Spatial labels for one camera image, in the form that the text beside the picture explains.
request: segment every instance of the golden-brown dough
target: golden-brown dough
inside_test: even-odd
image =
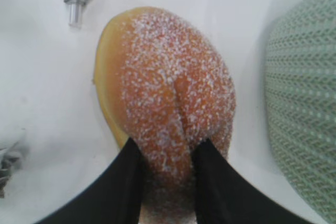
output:
[[[157,188],[183,191],[190,184],[190,153],[207,137],[226,157],[233,82],[188,22],[153,7],[116,16],[100,38],[94,75],[115,139],[121,147],[128,136],[136,141]]]

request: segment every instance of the clear plastic tip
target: clear plastic tip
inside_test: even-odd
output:
[[[80,3],[72,3],[69,5],[70,19],[69,25],[80,28],[82,19],[82,5]]]

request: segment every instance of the white table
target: white table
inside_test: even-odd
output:
[[[238,103],[231,164],[282,206],[325,223],[285,180],[266,135],[263,50],[271,24],[299,1],[91,0],[82,30],[74,30],[62,0],[0,0],[0,144],[23,137],[30,145],[0,200],[0,223],[29,224],[51,213],[116,156],[91,82],[95,50],[110,18],[142,5],[188,19],[225,58]]]

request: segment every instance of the green woven basket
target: green woven basket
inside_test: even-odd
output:
[[[301,197],[336,223],[336,0],[304,0],[266,50],[268,133]]]

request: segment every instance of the donut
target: donut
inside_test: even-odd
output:
[[[192,151],[210,138],[227,157],[236,99],[222,57],[184,19],[139,7],[106,25],[94,75],[118,145],[131,137],[144,157],[143,220],[151,215],[152,223],[169,223],[175,209],[173,221],[180,223],[181,209],[193,209]]]

